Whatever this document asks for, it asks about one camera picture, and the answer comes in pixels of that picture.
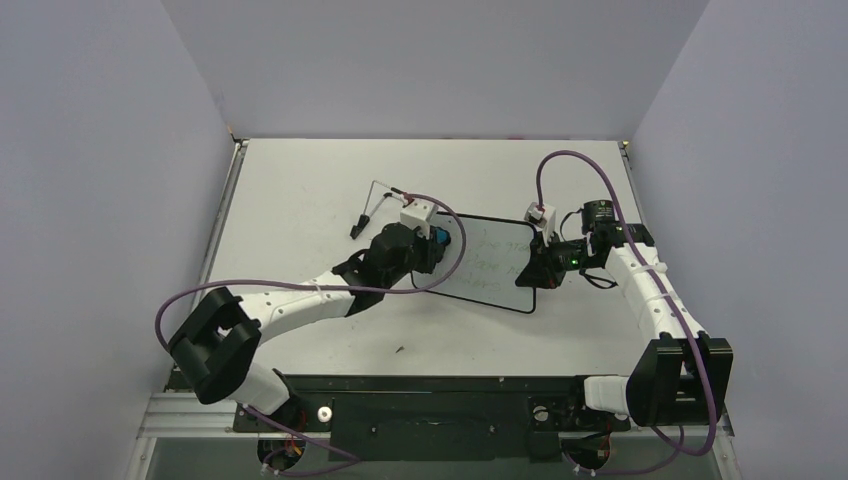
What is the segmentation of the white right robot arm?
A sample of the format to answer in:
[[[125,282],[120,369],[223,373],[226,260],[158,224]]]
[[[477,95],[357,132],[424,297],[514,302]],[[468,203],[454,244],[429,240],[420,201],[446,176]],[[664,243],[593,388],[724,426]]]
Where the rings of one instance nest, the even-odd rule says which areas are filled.
[[[556,211],[531,203],[525,218],[535,233],[530,260],[516,285],[559,287],[566,273],[603,269],[623,294],[646,347],[628,376],[590,376],[564,400],[566,418],[588,427],[603,412],[626,415],[640,426],[709,425],[721,415],[733,351],[686,310],[667,276],[645,225],[622,224],[610,200],[580,211],[582,235],[563,240]]]

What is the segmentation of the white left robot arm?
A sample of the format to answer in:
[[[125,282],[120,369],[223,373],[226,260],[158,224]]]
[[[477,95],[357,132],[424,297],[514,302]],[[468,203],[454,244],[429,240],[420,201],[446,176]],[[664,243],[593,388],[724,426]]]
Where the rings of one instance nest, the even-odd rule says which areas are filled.
[[[236,295],[216,282],[164,348],[204,404],[229,399],[258,411],[272,429],[298,416],[281,373],[255,356],[267,341],[320,320],[357,315],[381,302],[404,277],[431,273],[452,243],[432,226],[386,225],[368,248],[301,284]]]

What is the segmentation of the black framed whiteboard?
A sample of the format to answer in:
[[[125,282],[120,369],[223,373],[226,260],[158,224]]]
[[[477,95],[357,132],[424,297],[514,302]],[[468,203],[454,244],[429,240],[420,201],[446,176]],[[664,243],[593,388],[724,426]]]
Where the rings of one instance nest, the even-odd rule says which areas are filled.
[[[440,212],[433,224],[449,233],[450,245],[444,258],[430,274],[414,272],[411,283],[416,288],[432,285],[432,293],[504,310],[530,314],[536,308],[536,290],[518,287],[516,280],[530,260],[530,242],[535,229],[518,220],[460,214],[466,231],[466,249],[462,262],[452,270],[461,247],[461,234],[456,219]]]

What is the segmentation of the blue whiteboard eraser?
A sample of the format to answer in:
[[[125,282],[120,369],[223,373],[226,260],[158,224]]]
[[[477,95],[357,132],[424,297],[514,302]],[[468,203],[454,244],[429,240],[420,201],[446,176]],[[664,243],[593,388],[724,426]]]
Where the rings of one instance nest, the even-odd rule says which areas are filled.
[[[451,234],[441,227],[433,226],[430,233],[432,241],[438,246],[447,247],[451,243]]]

